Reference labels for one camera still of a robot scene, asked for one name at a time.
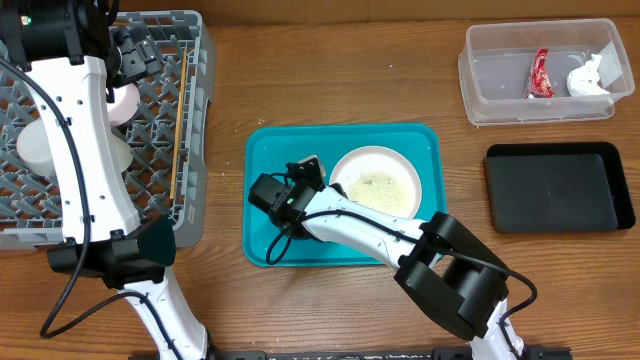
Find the grey metal bowl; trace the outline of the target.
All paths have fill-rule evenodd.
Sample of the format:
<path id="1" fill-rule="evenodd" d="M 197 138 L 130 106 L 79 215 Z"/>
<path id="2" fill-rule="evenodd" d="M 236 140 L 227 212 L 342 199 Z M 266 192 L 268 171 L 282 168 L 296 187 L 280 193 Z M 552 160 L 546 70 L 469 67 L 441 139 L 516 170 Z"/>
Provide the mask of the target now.
<path id="1" fill-rule="evenodd" d="M 44 123 L 35 120 L 24 127 L 16 142 L 21 160 L 34 174 L 42 177 L 55 174 L 55 167 Z"/>

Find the white cup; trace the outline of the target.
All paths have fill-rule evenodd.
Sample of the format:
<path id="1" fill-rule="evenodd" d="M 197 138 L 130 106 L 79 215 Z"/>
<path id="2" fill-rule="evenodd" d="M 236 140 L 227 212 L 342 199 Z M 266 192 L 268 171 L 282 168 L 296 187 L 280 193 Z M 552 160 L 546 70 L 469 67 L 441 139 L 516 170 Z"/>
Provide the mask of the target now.
<path id="1" fill-rule="evenodd" d="M 115 152 L 115 159 L 119 172 L 125 172 L 133 161 L 133 155 L 131 153 L 131 147 L 116 135 L 111 135 L 112 150 Z"/>

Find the large white plate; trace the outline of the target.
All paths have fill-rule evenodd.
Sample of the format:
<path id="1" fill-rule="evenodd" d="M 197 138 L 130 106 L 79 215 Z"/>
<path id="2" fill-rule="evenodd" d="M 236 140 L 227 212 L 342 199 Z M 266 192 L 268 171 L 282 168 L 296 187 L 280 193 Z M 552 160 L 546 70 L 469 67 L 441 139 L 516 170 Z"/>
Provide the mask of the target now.
<path id="1" fill-rule="evenodd" d="M 422 184 L 418 173 L 408 159 L 390 148 L 383 146 L 364 146 L 347 153 L 333 168 L 329 183 L 339 184 L 348 198 L 348 186 L 351 185 L 361 173 L 369 172 L 384 172 L 390 174 L 410 187 L 411 193 L 415 195 L 414 211 L 415 215 L 417 214 L 422 200 Z"/>

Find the pile of rice scraps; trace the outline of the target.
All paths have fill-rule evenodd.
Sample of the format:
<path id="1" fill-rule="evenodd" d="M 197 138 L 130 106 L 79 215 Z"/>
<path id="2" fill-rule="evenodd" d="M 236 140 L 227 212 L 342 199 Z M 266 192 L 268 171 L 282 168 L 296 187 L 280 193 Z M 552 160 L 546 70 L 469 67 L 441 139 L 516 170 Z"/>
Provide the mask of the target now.
<path id="1" fill-rule="evenodd" d="M 388 215 L 404 218 L 415 215 L 415 195 L 411 188 L 384 172 L 361 173 L 348 186 L 347 196 L 360 205 Z"/>

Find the white napkin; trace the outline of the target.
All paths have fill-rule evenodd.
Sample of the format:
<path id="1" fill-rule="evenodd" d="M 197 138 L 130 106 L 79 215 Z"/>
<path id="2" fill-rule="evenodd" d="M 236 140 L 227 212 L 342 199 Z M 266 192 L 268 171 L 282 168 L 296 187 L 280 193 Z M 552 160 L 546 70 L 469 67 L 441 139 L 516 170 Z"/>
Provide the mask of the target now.
<path id="1" fill-rule="evenodd" d="M 592 54 L 591 59 L 567 76 L 567 89 L 572 97 L 607 95 L 609 91 L 599 85 L 598 72 L 602 56 Z"/>

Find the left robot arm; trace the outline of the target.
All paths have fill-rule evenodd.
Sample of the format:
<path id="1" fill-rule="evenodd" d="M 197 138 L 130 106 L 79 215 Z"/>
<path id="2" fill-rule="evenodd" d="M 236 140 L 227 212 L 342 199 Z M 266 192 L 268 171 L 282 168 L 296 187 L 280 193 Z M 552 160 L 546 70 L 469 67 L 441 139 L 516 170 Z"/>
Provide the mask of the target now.
<path id="1" fill-rule="evenodd" d="M 154 75 L 162 56 L 146 35 L 116 25 L 110 1 L 5 1 L 2 68 L 37 105 L 61 195 L 62 234 L 48 262 L 71 282 L 99 278 L 128 301 L 161 359 L 210 359 L 209 332 L 173 271 L 169 218 L 142 220 L 126 189 L 107 107 L 118 88 Z"/>

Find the small white bowl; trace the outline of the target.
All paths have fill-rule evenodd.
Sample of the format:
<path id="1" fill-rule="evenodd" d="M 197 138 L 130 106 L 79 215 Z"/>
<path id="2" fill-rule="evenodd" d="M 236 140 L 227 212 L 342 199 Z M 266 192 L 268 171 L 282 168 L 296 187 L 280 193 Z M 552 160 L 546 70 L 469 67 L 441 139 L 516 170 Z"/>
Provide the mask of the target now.
<path id="1" fill-rule="evenodd" d="M 114 89 L 114 102 L 107 103 L 108 119 L 112 126 L 131 120 L 138 111 L 140 93 L 134 83 Z"/>

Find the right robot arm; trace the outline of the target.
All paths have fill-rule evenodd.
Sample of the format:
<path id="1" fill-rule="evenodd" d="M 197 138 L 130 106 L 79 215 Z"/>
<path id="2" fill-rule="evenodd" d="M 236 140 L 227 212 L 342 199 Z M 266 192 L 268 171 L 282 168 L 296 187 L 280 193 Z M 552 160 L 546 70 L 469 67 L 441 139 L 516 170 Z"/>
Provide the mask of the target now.
<path id="1" fill-rule="evenodd" d="M 457 219 L 400 218 L 354 202 L 340 184 L 326 184 L 315 155 L 286 168 L 261 174 L 248 193 L 281 237 L 340 244 L 389 266 L 420 310 L 467 341 L 475 359 L 527 357 L 509 320 L 507 281 L 516 272 Z"/>

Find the red sauce packet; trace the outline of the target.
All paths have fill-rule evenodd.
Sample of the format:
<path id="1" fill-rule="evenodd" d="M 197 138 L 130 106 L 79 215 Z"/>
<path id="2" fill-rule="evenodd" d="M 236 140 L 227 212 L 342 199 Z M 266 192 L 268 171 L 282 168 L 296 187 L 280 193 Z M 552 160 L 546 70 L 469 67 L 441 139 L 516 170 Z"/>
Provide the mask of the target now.
<path id="1" fill-rule="evenodd" d="M 539 48 L 531 63 L 524 98 L 552 98 L 554 90 L 546 70 L 547 48 Z"/>

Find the wooden chopstick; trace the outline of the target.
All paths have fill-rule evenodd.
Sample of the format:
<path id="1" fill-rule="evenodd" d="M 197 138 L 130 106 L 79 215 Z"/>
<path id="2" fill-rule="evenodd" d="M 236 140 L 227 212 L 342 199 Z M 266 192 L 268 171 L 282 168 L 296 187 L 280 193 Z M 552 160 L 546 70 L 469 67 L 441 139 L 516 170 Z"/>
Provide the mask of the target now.
<path id="1" fill-rule="evenodd" d="M 181 69 L 181 78 L 180 78 L 180 89 L 179 89 L 179 98 L 178 98 L 178 107 L 177 107 L 177 116 L 175 121 L 175 131 L 174 131 L 174 146 L 173 146 L 173 158 L 172 158 L 172 171 L 171 171 L 171 187 L 169 198 L 171 200 L 175 199 L 176 190 L 177 190 L 177 174 L 179 167 L 179 152 L 182 142 L 182 128 L 183 128 L 183 116 L 184 116 L 184 102 L 185 102 L 185 93 L 186 93 L 186 82 L 187 82 L 187 71 L 188 71 L 188 48 L 184 48 L 183 57 L 182 57 L 182 69 Z"/>

